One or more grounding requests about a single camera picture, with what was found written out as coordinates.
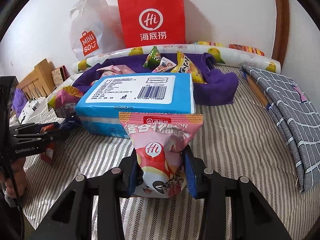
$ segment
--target pink candy wrapper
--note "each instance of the pink candy wrapper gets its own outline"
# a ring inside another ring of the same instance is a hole
[[[181,151],[203,124],[202,114],[119,112],[119,120],[143,170],[134,195],[169,198],[181,192],[187,183]]]
[[[127,65],[111,65],[108,67],[99,68],[98,70],[105,70],[101,77],[121,75],[121,74],[135,74]]]
[[[160,65],[158,67],[156,67],[152,72],[153,73],[165,72],[167,70],[174,68],[175,66],[176,66],[176,64],[174,62],[163,57],[160,61]]]

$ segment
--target finger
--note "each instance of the finger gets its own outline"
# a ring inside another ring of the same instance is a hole
[[[25,184],[26,183],[26,173],[25,173],[25,171],[22,170],[22,171],[16,172],[14,174],[14,179],[15,179],[17,185]],[[13,183],[12,183],[11,179],[6,179],[5,185],[7,187],[12,187],[13,188]]]
[[[25,185],[18,185],[19,196],[23,195],[25,188],[26,188]],[[7,187],[6,191],[7,191],[7,194],[8,194],[9,197],[17,198],[17,195],[16,195],[16,193],[15,193],[15,191],[14,191],[14,189],[12,187]]]
[[[23,170],[23,165],[25,162],[26,162],[26,158],[23,157],[23,158],[16,160],[14,163],[12,163],[11,167],[12,167],[13,172]]]

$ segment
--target wrapping paper roll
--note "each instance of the wrapping paper roll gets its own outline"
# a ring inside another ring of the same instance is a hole
[[[102,64],[108,58],[126,57],[139,54],[148,55],[152,48],[153,46],[143,46],[130,49],[121,49],[90,57],[73,64],[72,71],[74,73],[85,71],[97,63]],[[208,52],[214,56],[217,65],[226,65],[238,68],[240,68],[242,65],[249,65],[251,67],[268,70],[277,74],[281,73],[281,65],[278,61],[246,51],[198,44],[157,45],[157,48],[160,54],[177,53],[177,51],[192,54],[203,54]]]

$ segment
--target wooden headboard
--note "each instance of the wooden headboard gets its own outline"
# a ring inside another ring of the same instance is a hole
[[[47,97],[54,90],[51,75],[53,70],[53,65],[50,65],[45,58],[19,83],[18,88],[24,92],[28,99]]]

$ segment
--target barcode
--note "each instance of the barcode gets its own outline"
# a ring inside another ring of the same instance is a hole
[[[138,99],[164,99],[165,92],[167,90],[166,86],[146,86],[142,87],[138,95]]]

